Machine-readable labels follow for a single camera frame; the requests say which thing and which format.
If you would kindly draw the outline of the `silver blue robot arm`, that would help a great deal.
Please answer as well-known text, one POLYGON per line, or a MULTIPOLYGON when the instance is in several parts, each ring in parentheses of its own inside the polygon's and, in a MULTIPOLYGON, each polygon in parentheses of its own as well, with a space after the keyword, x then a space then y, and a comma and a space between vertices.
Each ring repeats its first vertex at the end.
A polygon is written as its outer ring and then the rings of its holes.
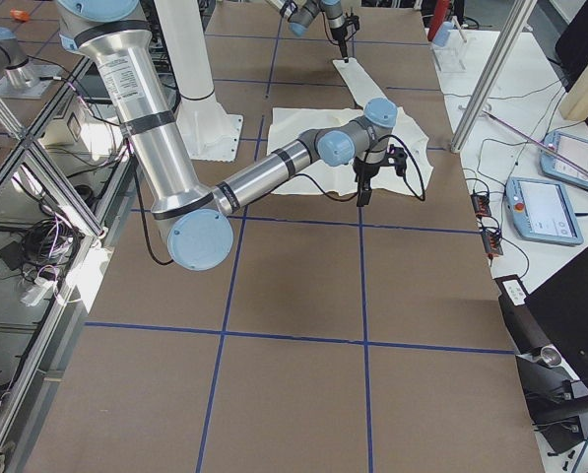
POLYGON ((197 177, 165 97, 139 2, 60 1, 57 9, 62 44, 97 65, 154 195, 152 213, 168 253, 186 269, 203 271, 224 261, 233 242, 228 216, 314 162, 345 165, 387 147, 398 108, 386 98, 374 98, 345 125, 304 131, 209 188, 197 177))
POLYGON ((288 24, 290 31, 296 36, 303 36, 313 21, 323 15, 328 24, 331 38, 340 50, 341 58, 348 63, 349 54, 347 47, 348 24, 342 2, 335 1, 305 1, 298 6, 291 0, 267 0, 266 3, 274 8, 288 24))

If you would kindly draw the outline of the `third small robot arm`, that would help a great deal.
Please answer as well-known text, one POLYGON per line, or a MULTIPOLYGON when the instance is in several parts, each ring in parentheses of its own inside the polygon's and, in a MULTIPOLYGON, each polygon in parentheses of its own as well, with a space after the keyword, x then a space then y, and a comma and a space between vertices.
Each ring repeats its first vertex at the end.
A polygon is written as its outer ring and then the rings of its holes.
POLYGON ((16 35, 0 27, 0 97, 39 100, 49 83, 61 75, 62 67, 59 65, 34 63, 16 35))

